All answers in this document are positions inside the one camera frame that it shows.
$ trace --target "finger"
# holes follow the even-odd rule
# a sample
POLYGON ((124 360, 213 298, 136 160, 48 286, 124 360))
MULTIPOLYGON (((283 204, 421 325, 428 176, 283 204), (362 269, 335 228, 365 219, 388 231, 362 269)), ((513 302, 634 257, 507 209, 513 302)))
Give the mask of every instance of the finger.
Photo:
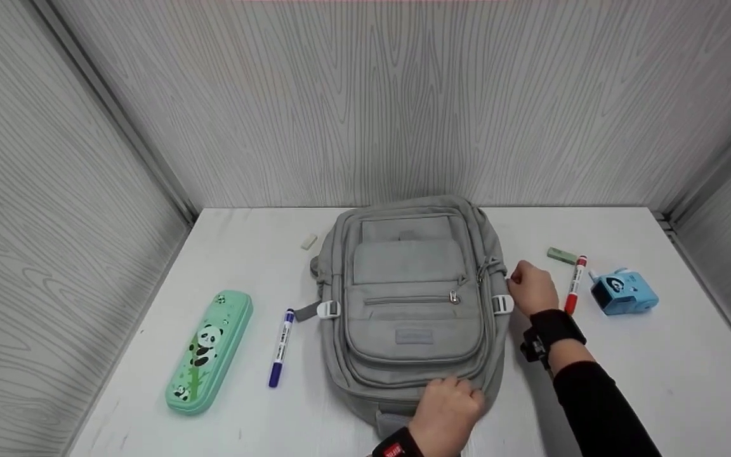
POLYGON ((487 400, 484 399, 484 393, 476 388, 471 394, 471 399, 475 400, 476 404, 478 404, 478 410, 481 411, 481 413, 484 413, 484 407, 487 404, 487 400))
POLYGON ((513 297, 515 296, 515 292, 517 292, 519 287, 520 287, 520 283, 515 282, 514 278, 509 278, 507 280, 507 289, 510 290, 510 294, 513 295, 513 297))
POLYGON ((517 267, 515 267, 515 270, 520 271, 521 273, 525 274, 526 272, 531 271, 534 268, 536 268, 536 266, 529 263, 528 260, 522 260, 517 264, 517 267))
POLYGON ((462 379, 458 384, 456 384, 456 390, 464 395, 470 395, 470 393, 473 392, 473 387, 470 385, 470 381, 462 379))
POLYGON ((513 274, 510 275, 510 281, 520 284, 520 280, 522 280, 522 277, 522 273, 520 273, 520 270, 516 268, 513 274))
POLYGON ((444 387, 455 388, 456 384, 458 384, 458 382, 459 382, 459 380, 456 379, 455 376, 448 376, 447 378, 445 378, 444 381, 442 381, 442 385, 444 387))

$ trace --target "wrist strap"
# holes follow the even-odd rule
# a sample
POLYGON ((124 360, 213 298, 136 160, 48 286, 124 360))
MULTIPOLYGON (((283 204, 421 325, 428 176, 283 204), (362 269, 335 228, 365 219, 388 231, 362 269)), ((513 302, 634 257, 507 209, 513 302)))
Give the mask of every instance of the wrist strap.
POLYGON ((574 319, 562 310, 551 309, 536 312, 530 316, 532 327, 523 333, 524 342, 520 351, 526 361, 540 361, 549 370, 549 349, 551 345, 565 339, 572 339, 586 344, 586 337, 580 331, 574 319))
POLYGON ((371 457, 424 457, 408 427, 400 428, 371 451, 371 457))
POLYGON ((531 315, 529 319, 546 352, 551 345, 560 340, 572 339, 586 344, 583 332, 574 323, 574 319, 563 310, 542 310, 531 315))

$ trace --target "red marker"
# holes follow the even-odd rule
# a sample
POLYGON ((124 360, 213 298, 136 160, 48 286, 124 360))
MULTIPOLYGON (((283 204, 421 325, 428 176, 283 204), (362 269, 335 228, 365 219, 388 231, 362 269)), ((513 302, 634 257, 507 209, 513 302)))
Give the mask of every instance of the red marker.
POLYGON ((577 306, 577 290, 580 289, 580 280, 583 278, 586 263, 588 263, 588 258, 581 255, 574 264, 574 277, 571 280, 571 287, 569 287, 569 295, 566 297, 565 311, 568 315, 574 314, 574 307, 577 306))

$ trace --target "marker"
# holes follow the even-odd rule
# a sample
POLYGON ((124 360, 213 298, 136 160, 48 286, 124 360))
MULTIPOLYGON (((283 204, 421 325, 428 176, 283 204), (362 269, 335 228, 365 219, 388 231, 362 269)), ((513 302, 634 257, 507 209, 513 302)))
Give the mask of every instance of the marker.
POLYGON ((284 327, 281 327, 281 338, 278 340, 278 349, 275 351, 275 360, 272 362, 272 370, 270 370, 270 387, 278 387, 278 379, 281 377, 281 368, 284 367, 284 355, 287 353, 287 341, 289 341, 289 330, 293 327, 295 321, 295 310, 287 309, 287 315, 284 316, 284 327))
POLYGON ((580 280, 583 279, 583 270, 586 269, 588 258, 585 255, 577 257, 577 263, 574 264, 574 277, 571 279, 571 287, 569 287, 569 295, 566 297, 566 314, 574 314, 574 307, 577 306, 577 290, 580 289, 580 280))

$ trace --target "white eraser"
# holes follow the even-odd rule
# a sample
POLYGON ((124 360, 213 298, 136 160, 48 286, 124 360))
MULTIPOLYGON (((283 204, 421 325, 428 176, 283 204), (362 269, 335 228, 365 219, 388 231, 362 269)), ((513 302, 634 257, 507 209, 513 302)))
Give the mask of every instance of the white eraser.
POLYGON ((301 249, 304 249, 304 251, 308 251, 316 241, 317 235, 310 234, 310 236, 306 237, 304 242, 301 243, 301 249))

